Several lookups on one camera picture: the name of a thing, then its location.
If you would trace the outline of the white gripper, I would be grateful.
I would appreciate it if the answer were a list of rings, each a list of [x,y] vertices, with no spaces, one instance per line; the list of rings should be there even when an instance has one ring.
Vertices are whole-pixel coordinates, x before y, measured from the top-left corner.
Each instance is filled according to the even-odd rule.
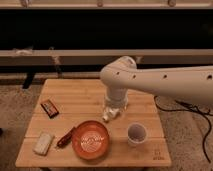
[[[104,98],[103,115],[102,119],[104,122],[109,122],[115,119],[118,115],[122,114],[128,104],[128,99],[123,100],[113,100],[108,97]]]

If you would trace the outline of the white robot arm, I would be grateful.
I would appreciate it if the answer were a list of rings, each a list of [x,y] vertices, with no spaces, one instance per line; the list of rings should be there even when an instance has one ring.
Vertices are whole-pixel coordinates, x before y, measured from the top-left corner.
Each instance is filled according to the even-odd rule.
[[[133,58],[122,56],[101,69],[100,80],[111,108],[126,107],[129,89],[213,108],[213,66],[138,69]]]

